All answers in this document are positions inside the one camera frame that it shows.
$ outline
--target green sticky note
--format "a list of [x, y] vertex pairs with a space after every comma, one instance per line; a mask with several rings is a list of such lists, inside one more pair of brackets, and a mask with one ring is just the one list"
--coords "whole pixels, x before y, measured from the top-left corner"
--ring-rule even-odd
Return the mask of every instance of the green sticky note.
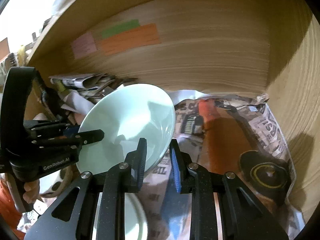
[[116, 26], [113, 26], [111, 28], [105, 29], [102, 33], [101, 36], [103, 39], [110, 38], [111, 36], [117, 35], [119, 33], [134, 29], [139, 27], [139, 21], [138, 19], [131, 20], [129, 22], [124, 22], [120, 23]]

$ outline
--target orange sticky note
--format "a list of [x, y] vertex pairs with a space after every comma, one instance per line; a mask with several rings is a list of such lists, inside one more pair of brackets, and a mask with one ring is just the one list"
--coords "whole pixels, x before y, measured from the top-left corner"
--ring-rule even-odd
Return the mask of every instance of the orange sticky note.
[[160, 44], [156, 24], [143, 25], [100, 41], [100, 47], [106, 55], [123, 52], [146, 45]]

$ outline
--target pink sticky note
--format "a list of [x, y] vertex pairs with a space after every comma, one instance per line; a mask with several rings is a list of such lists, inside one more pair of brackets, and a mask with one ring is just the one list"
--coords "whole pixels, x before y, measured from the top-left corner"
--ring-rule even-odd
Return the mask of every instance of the pink sticky note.
[[91, 32], [87, 32], [81, 35], [79, 38], [71, 43], [73, 54], [75, 59], [85, 57], [95, 51], [97, 51], [96, 44], [92, 37]]

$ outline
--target bowl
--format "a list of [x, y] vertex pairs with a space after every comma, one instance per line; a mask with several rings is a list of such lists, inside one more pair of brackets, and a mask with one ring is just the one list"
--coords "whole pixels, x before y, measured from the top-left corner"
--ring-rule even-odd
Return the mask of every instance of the bowl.
[[174, 125], [174, 105], [161, 88], [134, 84], [115, 90], [90, 110], [80, 126], [79, 132], [101, 129], [105, 135], [100, 142], [83, 145], [77, 167], [93, 174], [108, 171], [145, 138], [146, 175], [167, 151]]

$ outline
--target metal bolt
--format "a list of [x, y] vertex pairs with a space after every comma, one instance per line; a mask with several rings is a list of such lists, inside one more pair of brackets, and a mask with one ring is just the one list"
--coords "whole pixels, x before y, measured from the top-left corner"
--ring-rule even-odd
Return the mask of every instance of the metal bolt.
[[199, 165], [196, 164], [196, 163], [190, 163], [189, 164], [189, 168], [192, 169], [192, 170], [196, 170], [196, 169], [198, 169], [198, 167], [199, 167]]
[[89, 171], [84, 171], [81, 173], [81, 178], [87, 179], [91, 176], [91, 173]]
[[128, 168], [129, 167], [129, 164], [128, 163], [125, 163], [125, 162], [123, 162], [123, 163], [119, 163], [119, 168], [121, 168], [121, 169], [126, 169], [126, 168]]
[[226, 173], [226, 176], [227, 176], [228, 179], [234, 179], [236, 177], [236, 175], [231, 171], [228, 171]]

